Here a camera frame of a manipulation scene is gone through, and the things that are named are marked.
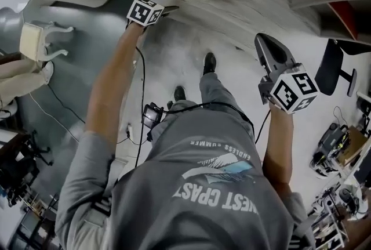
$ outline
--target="black chair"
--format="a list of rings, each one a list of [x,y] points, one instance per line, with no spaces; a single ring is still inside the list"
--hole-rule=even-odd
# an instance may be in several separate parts
[[[352,51],[352,53],[347,52],[347,54],[349,55],[356,55],[368,52],[365,49],[360,50],[358,45],[362,44],[329,39],[329,41],[327,42],[325,54],[322,58],[321,65],[319,66],[319,69],[315,76],[315,81],[318,85],[319,91],[321,91],[324,95],[332,95],[334,93],[337,80],[339,79],[339,76],[341,76],[349,82],[347,95],[352,96],[355,82],[357,81],[357,71],[353,68],[352,74],[349,75],[341,69],[344,58],[342,48],[345,48],[343,48],[344,51]]]

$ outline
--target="floor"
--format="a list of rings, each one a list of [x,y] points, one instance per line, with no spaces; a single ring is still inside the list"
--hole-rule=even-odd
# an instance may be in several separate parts
[[[86,117],[86,107],[90,89],[102,65],[112,53],[115,43],[125,28],[126,21],[112,12],[125,15],[133,0],[112,0],[102,9],[91,10],[68,4],[32,10],[25,17],[27,20],[48,22],[51,19],[63,26],[75,26],[77,34],[73,39],[66,38],[65,47],[71,51],[67,57],[58,57],[50,85],[58,97],[71,107],[82,119]],[[166,107],[172,99],[176,85],[186,88],[190,100],[201,102],[198,90],[202,74],[202,59],[211,50],[217,57],[217,73],[222,83],[235,96],[239,106],[252,120],[258,131],[268,111],[268,106],[261,104],[257,84],[264,75],[257,60],[250,54],[236,49],[207,30],[199,30],[184,23],[165,19],[156,27],[149,28],[143,53],[146,59],[145,103],[155,102]],[[271,31],[270,34],[285,44],[297,61],[302,62],[309,73],[315,75],[325,46],[326,39],[310,33],[294,31]],[[344,56],[343,69],[356,68],[358,80],[356,89],[366,92],[369,80],[370,54]],[[133,141],[140,141],[140,96],[143,67],[139,61],[128,100],[122,115],[119,140],[125,138],[128,123],[133,126]],[[329,124],[335,120],[333,109],[339,106],[349,124],[356,122],[356,96],[347,97],[347,84],[339,80],[332,96],[320,95],[305,111],[295,114],[293,142],[293,177],[291,186],[302,194],[308,208],[315,195],[325,186],[325,180],[318,180],[308,167],[318,140]],[[36,90],[36,101],[49,113],[59,119],[77,138],[83,132],[83,123],[71,112],[62,108],[48,87]],[[28,128],[38,131],[40,145],[50,146],[54,159],[52,167],[43,167],[34,188],[48,198],[58,192],[68,172],[75,154],[77,143],[51,118],[43,114],[29,96],[21,98],[21,111]],[[268,123],[264,127],[258,152],[263,158],[267,143]],[[151,145],[146,142],[141,148],[139,163],[142,163]],[[117,147],[117,157],[127,160],[123,173],[134,167],[138,147],[125,141]]]

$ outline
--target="black shoe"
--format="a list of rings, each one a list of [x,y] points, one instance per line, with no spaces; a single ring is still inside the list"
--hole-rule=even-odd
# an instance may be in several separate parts
[[[207,73],[214,73],[216,68],[216,58],[214,53],[209,52],[203,60],[203,75]]]
[[[174,98],[176,102],[178,100],[186,99],[186,91],[184,90],[183,86],[176,86],[175,91],[174,91]]]

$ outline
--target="gray pants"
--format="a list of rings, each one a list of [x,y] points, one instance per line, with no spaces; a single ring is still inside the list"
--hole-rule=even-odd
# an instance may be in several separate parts
[[[223,102],[230,104],[237,108],[239,111],[242,110],[237,105],[236,100],[234,99],[233,95],[223,86],[223,84],[219,81],[217,75],[215,73],[208,73],[202,76],[200,83],[199,83],[199,90],[201,91],[201,98],[202,103],[209,103],[209,102]],[[171,107],[170,111],[177,111],[182,110],[184,108],[195,106],[196,103],[190,100],[179,100]],[[241,124],[246,128],[249,132],[251,137],[253,137],[252,126],[250,123],[246,122],[242,119],[241,115],[227,107],[222,106],[219,104],[211,104],[206,106],[205,108],[213,111],[222,111],[231,114],[232,116],[236,117],[241,121]],[[154,145],[160,135],[165,131],[165,129],[175,121],[177,117],[182,115],[184,112],[180,112],[177,114],[167,114],[163,121],[156,125],[153,130],[151,131],[152,134],[152,145]]]

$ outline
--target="white chair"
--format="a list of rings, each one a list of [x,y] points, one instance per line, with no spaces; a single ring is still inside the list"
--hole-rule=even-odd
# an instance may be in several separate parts
[[[35,61],[50,61],[58,55],[67,55],[68,51],[59,50],[52,54],[48,54],[47,47],[50,43],[46,43],[46,36],[52,32],[71,32],[73,27],[61,28],[56,27],[54,22],[50,22],[45,26],[38,26],[31,23],[24,23],[19,44],[19,51],[26,57]]]

